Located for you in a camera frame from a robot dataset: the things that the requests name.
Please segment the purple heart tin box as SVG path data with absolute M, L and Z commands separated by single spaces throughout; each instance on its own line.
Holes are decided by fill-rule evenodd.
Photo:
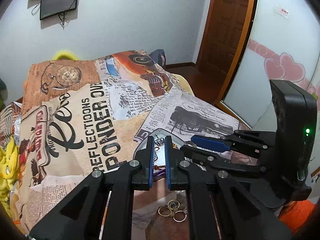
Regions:
M 185 145 L 185 142 L 181 138 L 162 128 L 157 128 L 151 132 L 141 128 L 134 137 L 134 141 L 138 142 L 139 145 L 134 152 L 133 158 L 136 157 L 136 153 L 138 151 L 146 148 L 146 143 L 149 136 L 152 136 L 155 141 L 155 153 L 153 157 L 153 181 L 157 181 L 165 178 L 165 137 L 171 136 L 172 146 L 178 150 Z

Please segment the orange cloth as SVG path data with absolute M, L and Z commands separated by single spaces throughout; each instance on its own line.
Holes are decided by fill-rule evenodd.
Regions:
M 306 222 L 314 208 L 315 204 L 309 200 L 291 201 L 281 209 L 278 219 L 294 234 Z

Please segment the yellow plush toy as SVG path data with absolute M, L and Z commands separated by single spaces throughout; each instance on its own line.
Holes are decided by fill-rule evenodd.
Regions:
M 1 204 L 11 217 L 10 192 L 17 181 L 18 174 L 18 146 L 13 136 L 10 137 L 6 148 L 1 147 L 0 169 Z

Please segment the dark blue bag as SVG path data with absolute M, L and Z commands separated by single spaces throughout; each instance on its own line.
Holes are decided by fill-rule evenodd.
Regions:
M 149 57 L 163 69 L 166 69 L 166 57 L 163 49 L 154 50 L 149 54 Z

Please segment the newspaper print bed quilt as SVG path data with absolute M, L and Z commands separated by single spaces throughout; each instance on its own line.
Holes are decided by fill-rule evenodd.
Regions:
M 188 93 L 142 50 L 33 64 L 11 201 L 21 229 L 30 233 L 91 172 L 113 172 L 131 161 L 141 128 L 162 128 L 187 142 L 196 134 L 229 135 L 242 124 Z

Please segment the white wardrobe sliding door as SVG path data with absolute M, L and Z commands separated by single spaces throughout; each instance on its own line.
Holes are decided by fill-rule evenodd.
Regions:
M 270 80 L 319 99 L 319 20 L 306 0 L 258 0 L 247 48 L 223 100 L 250 128 L 272 131 Z

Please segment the brown wooden door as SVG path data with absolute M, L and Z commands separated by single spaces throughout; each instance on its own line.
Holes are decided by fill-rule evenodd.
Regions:
M 254 0 L 210 0 L 196 61 L 201 74 L 198 98 L 215 103 L 240 60 Z

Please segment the yellow curved headboard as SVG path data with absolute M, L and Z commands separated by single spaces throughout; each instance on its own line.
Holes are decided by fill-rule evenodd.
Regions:
M 54 57 L 53 57 L 53 60 L 56 61 L 56 60 L 71 60 L 71 61 L 79 61 L 79 58 L 73 54 L 72 52 L 70 51 L 67 51 L 67 50 L 61 50 L 61 51 L 58 51 Z

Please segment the small black wall monitor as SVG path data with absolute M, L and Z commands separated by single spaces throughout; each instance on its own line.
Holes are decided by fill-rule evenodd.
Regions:
M 78 0 L 41 0 L 40 20 L 75 10 L 77 6 Z

